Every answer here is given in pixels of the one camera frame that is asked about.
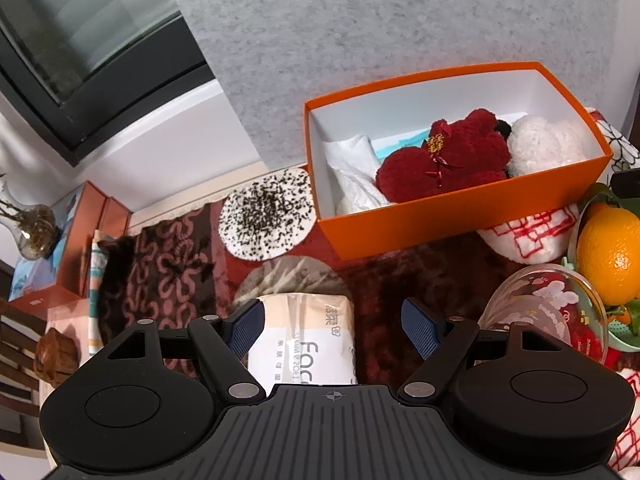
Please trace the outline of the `red plush towel toy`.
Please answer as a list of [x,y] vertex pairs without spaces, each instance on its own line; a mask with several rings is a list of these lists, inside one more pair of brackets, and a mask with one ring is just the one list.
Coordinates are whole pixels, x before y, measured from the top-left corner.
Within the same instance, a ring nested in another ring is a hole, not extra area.
[[510,133],[507,122],[484,108],[456,122],[439,119],[421,145],[398,148],[384,159],[376,186],[401,204],[502,181]]

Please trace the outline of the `orange storage box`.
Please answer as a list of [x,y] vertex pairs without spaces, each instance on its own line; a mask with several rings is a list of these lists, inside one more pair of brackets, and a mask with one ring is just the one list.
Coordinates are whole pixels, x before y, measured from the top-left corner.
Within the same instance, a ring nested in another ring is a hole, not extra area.
[[[510,177],[492,149],[500,133],[474,119],[480,136],[452,136],[474,110],[513,122],[526,115],[576,128],[579,162]],[[345,198],[326,146],[361,134],[377,146],[434,129],[417,148],[395,152],[373,174],[388,205],[341,212]],[[577,202],[612,157],[597,124],[548,68],[534,61],[442,68],[369,82],[304,105],[304,136],[318,223],[342,259],[357,259],[560,209]]]

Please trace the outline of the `striped teal towel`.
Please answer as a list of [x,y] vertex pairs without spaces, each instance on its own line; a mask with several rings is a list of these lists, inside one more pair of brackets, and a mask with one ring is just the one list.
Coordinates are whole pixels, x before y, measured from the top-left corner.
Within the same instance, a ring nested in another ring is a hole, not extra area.
[[102,284],[107,265],[107,251],[101,246],[103,242],[110,242],[112,238],[96,230],[91,242],[89,272],[88,272],[88,357],[92,358],[102,348],[103,342],[99,329],[99,289]]

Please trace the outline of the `green fruit bowl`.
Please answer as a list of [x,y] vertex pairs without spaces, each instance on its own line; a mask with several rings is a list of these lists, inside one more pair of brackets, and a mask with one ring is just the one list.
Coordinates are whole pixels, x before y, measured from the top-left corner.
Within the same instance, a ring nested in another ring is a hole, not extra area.
[[639,202],[597,183],[578,203],[568,263],[598,294],[605,310],[608,365],[639,368]]

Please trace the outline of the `white plush towel toy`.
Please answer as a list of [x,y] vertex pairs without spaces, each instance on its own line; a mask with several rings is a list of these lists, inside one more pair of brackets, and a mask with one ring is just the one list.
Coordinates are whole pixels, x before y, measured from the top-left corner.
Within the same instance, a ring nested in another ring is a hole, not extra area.
[[506,139],[511,154],[506,172],[512,178],[584,162],[589,129],[581,122],[525,115]]

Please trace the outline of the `white speckled round cushion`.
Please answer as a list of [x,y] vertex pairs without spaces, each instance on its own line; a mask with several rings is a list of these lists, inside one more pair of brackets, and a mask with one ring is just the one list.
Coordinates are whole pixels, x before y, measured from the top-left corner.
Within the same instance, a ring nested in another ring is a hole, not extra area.
[[266,261],[303,242],[316,221],[309,174],[291,168],[233,191],[222,205],[218,234],[236,258]]

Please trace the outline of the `glass bowl with flowers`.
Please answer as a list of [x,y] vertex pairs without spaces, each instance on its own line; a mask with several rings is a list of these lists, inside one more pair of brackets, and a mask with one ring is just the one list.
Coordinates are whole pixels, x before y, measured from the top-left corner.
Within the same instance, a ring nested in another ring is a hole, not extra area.
[[483,330],[528,323],[603,363],[608,354],[605,308],[591,284],[559,264],[526,266],[494,292],[478,321]]

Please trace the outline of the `white facial tissue pack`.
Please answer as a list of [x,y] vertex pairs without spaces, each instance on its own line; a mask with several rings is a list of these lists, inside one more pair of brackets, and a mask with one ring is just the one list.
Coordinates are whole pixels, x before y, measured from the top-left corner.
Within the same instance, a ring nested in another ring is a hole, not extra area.
[[356,384],[354,306],[347,297],[291,292],[260,301],[265,326],[247,369],[265,392],[280,384]]

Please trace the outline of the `white crumpled cloth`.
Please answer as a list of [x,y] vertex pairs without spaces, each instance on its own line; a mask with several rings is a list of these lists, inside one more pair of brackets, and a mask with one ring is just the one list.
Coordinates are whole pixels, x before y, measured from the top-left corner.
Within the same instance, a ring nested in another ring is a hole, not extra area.
[[340,189],[336,204],[339,216],[392,204],[376,186],[381,163],[367,136],[360,134],[343,141],[323,142],[322,146]]

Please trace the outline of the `glass vase with plant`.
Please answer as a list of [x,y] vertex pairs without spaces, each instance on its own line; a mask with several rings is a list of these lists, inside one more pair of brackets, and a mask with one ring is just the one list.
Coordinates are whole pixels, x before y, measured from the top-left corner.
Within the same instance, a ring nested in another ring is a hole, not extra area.
[[1,175],[0,204],[1,224],[11,232],[20,255],[30,261],[49,258],[61,234],[53,210],[45,204],[20,203],[6,174]]

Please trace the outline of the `large orange fruit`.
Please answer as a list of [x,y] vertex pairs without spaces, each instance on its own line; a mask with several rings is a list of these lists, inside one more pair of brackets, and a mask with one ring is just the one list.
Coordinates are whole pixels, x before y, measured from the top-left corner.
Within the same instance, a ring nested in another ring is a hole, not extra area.
[[639,218],[624,208],[604,207],[578,237],[578,272],[606,306],[628,304],[639,295]]

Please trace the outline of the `orange gift box stack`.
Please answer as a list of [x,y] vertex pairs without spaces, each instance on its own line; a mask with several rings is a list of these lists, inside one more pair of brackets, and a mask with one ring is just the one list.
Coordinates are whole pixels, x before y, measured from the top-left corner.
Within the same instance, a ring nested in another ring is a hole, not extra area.
[[111,238],[125,234],[131,212],[87,181],[52,206],[60,230],[52,254],[29,261],[19,258],[14,268],[9,303],[24,312],[47,316],[47,310],[85,298],[93,235]]

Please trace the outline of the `patterned red table cloth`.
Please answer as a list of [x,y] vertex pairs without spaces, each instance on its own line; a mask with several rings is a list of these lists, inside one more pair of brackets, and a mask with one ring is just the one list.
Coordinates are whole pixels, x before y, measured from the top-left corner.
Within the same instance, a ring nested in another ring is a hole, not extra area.
[[347,297],[354,306],[355,374],[362,384],[398,388],[420,361],[400,326],[402,300],[478,318],[490,294],[520,265],[466,233],[384,255],[343,261],[318,226],[289,252],[264,262],[235,258],[219,236],[221,202],[103,243],[101,338],[152,318],[183,328],[198,316],[224,318],[277,292]]

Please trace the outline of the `dark framed window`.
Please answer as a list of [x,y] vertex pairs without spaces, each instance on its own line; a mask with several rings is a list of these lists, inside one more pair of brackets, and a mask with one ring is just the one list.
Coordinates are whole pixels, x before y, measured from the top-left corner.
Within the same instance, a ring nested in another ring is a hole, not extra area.
[[72,166],[213,78],[175,0],[1,0],[1,91]]

